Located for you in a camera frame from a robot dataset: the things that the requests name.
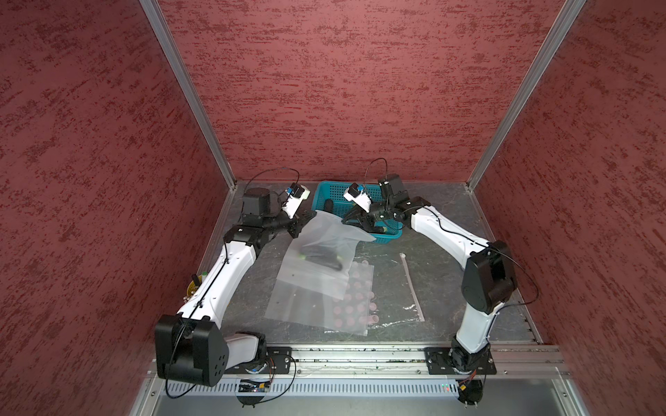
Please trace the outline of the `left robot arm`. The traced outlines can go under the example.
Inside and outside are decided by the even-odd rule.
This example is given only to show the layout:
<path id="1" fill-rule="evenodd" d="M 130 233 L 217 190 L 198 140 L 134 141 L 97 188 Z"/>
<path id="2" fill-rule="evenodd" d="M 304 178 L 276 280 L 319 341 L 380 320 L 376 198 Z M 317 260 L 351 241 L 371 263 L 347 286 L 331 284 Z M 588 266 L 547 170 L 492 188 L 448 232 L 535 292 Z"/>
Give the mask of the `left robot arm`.
<path id="1" fill-rule="evenodd" d="M 213 387 L 228 369 L 268 364 L 264 335 L 224 336 L 221 326 L 240 281 L 265 246 L 281 232 L 295 239 L 315 217 L 300 208 L 310 196 L 307 187 L 293 183 L 285 194 L 280 201 L 265 188 L 245 192 L 239 223 L 225 234 L 213 268 L 176 314 L 163 315 L 156 324 L 156 366 L 164 381 Z"/>

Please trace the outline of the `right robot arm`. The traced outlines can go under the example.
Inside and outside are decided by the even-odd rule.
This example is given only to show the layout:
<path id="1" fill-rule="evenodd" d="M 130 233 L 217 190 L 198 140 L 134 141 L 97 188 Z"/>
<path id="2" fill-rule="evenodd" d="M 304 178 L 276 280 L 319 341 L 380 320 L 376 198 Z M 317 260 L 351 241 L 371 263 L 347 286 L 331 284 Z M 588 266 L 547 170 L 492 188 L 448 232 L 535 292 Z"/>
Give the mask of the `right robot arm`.
<path id="1" fill-rule="evenodd" d="M 508 246 L 490 242 L 446 218 L 428 201 L 407 198 L 374 201 L 348 187 L 343 197 L 353 204 L 344 217 L 366 227 L 392 219 L 440 246 L 463 270 L 461 293 L 466 308 L 444 362 L 457 374 L 472 374 L 490 358 L 490 334 L 497 315 L 518 287 Z"/>

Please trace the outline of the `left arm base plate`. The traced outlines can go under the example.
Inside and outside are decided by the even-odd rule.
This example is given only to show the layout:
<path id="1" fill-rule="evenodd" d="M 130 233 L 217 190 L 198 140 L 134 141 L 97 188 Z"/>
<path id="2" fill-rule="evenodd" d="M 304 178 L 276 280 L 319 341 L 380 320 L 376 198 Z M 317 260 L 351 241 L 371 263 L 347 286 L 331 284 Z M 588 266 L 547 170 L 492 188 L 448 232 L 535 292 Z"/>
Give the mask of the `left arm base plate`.
<path id="1" fill-rule="evenodd" d="M 283 375 L 292 371 L 292 352 L 291 347 L 268 346 L 266 357 L 256 363 L 243 363 L 227 369 L 227 374 L 242 375 Z"/>

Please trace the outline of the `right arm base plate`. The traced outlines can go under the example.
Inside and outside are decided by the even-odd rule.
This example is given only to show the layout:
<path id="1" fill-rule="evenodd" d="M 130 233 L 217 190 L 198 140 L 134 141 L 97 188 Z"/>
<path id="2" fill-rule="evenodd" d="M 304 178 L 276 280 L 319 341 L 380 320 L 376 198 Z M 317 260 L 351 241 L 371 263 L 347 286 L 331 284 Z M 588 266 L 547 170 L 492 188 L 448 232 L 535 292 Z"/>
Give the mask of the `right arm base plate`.
<path id="1" fill-rule="evenodd" d="M 462 347 L 425 348 L 425 362 L 430 375 L 496 375 L 490 345 L 470 354 Z"/>

